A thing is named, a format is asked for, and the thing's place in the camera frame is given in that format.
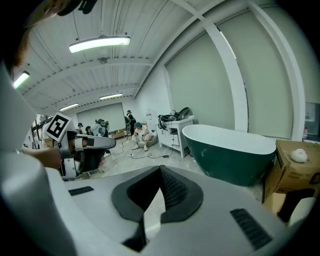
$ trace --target white cabinet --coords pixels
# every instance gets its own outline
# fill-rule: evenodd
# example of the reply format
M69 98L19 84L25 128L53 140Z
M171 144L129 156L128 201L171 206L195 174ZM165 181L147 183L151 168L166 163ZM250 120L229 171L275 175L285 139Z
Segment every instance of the white cabinet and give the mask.
M162 147L162 144L163 144L170 148L178 150L181 152L181 157L184 158L185 148L188 145L182 133L182 129L186 126L193 125L193 119L195 119L195 117L191 115L181 121L165 122L164 123L164 125L166 126L165 130L157 126L156 132L158 135L160 147Z

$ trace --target fluorescent light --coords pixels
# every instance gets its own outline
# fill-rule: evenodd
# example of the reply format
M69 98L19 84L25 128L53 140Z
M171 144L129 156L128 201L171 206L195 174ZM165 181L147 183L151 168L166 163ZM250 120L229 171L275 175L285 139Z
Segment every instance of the fluorescent light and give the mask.
M235 58L235 59L237 59L236 58L236 55L235 55L235 53L234 53L234 51L232 50L232 48L231 48L231 46L230 46L230 44L229 44L229 42L228 42L228 40L225 38L225 35L224 34L222 34L222 32L220 31L220 34L223 36L223 38L224 38L224 40L226 41L226 43L228 44L228 46L229 46L229 48L230 48L230 50L231 50L231 52L232 52L232 54L233 54L233 57Z
M78 106L78 105L79 105L78 103L75 103L75 104L72 104L72 105L70 105L70 106L66 106L66 107L61 108L60 111L67 110L67 109L70 109L70 108L75 107L75 106Z
M21 85L29 76L30 74L27 71L23 71L22 75L20 75L19 78L13 83L13 88L18 88L19 85Z
M128 36L111 36L89 39L81 42L73 43L69 46L70 52L76 53L90 48L102 46L127 46L130 43Z
M110 99L110 98L115 98L115 97L120 97L120 96L122 96L122 93L113 94L113 95L109 95L109 96L103 96L103 97L100 97L100 100L105 100L105 99Z

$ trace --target floor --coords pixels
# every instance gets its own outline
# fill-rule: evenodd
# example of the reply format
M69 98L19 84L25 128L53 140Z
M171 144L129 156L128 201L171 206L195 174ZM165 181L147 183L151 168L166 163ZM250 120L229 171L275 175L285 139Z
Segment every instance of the floor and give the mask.
M143 148L132 150L134 143L130 140L131 137L116 139L116 147L110 150L111 155L105 158L104 164L100 168L102 172L94 171L91 175L91 179L98 179L101 177L122 174L130 171L134 171L147 166L159 166L166 165L185 169L190 172L197 173L199 175L205 175L193 157L187 155L185 158L181 158L181 154L177 150L173 150L167 146L160 147L159 144L151 146L147 152ZM146 157L148 154L152 154L151 159ZM163 158L163 155L170 155L169 158ZM262 201L262 184L257 182L256 185L251 187L240 187L244 193L252 196L252 199L256 199L259 202ZM160 230L160 216L165 212L165 202L161 190L154 197L151 205L144 213L144 224L147 238L152 239L155 234Z

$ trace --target ceiling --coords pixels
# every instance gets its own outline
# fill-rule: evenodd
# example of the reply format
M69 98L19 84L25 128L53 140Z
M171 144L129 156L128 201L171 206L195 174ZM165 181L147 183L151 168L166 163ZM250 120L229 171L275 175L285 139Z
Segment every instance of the ceiling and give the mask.
M17 90L37 113L74 103L80 107L116 93L133 97L159 53L194 17L175 2L200 11L221 0L98 0L87 15L76 9L42 22L30 33L25 63L14 71L15 78L30 73ZM129 36L131 41L70 53L69 45L101 35Z

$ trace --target bathtub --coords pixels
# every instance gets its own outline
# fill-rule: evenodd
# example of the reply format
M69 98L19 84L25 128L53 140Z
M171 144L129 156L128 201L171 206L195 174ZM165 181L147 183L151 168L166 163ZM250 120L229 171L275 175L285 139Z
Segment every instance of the bathtub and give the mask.
M269 138L210 125L182 129L188 147L210 177L239 186L250 186L273 159L276 144Z

